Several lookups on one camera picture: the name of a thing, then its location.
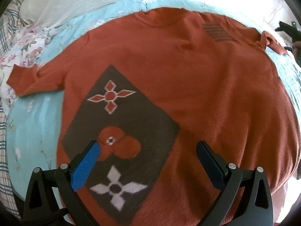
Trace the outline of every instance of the white petal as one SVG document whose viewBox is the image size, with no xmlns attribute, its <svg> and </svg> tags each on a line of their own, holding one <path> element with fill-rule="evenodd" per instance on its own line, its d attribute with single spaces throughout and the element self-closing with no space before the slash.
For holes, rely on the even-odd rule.
<svg viewBox="0 0 301 226">
<path fill-rule="evenodd" d="M 111 167 L 111 170 L 108 173 L 107 178 L 112 182 L 112 183 L 118 183 L 118 180 L 120 178 L 121 174 L 118 172 L 116 167 L 113 165 Z"/>
<path fill-rule="evenodd" d="M 109 192 L 109 187 L 100 183 L 90 188 L 92 191 L 96 192 L 97 194 L 105 194 Z"/>
<path fill-rule="evenodd" d="M 141 183 L 136 182 L 130 182 L 122 187 L 122 191 L 135 194 L 143 189 L 145 189 L 147 186 Z"/>
<path fill-rule="evenodd" d="M 120 195 L 113 195 L 111 203 L 118 211 L 121 211 L 125 200 Z"/>
</svg>

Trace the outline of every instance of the light blue bed sheet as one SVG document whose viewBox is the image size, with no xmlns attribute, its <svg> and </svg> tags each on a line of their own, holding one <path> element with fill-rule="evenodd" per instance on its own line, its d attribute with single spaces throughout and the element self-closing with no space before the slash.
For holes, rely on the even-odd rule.
<svg viewBox="0 0 301 226">
<path fill-rule="evenodd" d="M 148 3 L 142 1 L 145 0 L 122 0 L 72 19 L 59 28 L 59 34 L 41 54 L 37 63 L 50 61 L 93 26 L 133 12 L 162 6 L 223 14 L 246 26 L 254 27 L 259 32 L 271 31 L 264 23 L 254 22 L 243 13 L 232 14 L 231 8 L 226 11 L 218 6 L 189 0 L 148 0 Z M 269 48 L 266 52 L 277 67 L 300 123 L 300 68 L 287 55 L 278 55 Z M 14 189 L 23 198 L 32 170 L 36 166 L 40 166 L 43 170 L 56 168 L 62 101 L 63 91 L 32 94 L 17 99 L 10 113 L 7 128 L 8 169 Z"/>
</svg>

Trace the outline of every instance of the sweater sleeve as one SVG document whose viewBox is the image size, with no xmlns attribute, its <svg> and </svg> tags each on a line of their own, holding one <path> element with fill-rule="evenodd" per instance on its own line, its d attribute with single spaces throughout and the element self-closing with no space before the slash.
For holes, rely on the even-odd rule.
<svg viewBox="0 0 301 226">
<path fill-rule="evenodd" d="M 80 37 L 41 69 L 14 65 L 7 81 L 19 97 L 36 93 L 64 89 L 64 79 L 69 68 L 89 41 L 88 34 Z"/>
</svg>

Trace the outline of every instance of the brown striped rectangle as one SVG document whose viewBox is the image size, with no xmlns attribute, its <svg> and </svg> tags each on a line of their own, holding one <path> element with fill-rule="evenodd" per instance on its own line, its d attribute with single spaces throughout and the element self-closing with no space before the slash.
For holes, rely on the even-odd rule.
<svg viewBox="0 0 301 226">
<path fill-rule="evenodd" d="M 215 41 L 234 41 L 220 24 L 203 24 L 203 29 Z"/>
</svg>

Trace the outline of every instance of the neckline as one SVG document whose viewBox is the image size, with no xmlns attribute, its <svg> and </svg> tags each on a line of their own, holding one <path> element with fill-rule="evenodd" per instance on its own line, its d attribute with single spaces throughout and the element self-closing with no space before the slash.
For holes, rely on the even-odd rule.
<svg viewBox="0 0 301 226">
<path fill-rule="evenodd" d="M 134 13 L 137 19 L 154 27 L 165 27 L 178 22 L 187 10 L 184 8 L 161 7 Z"/>
</svg>

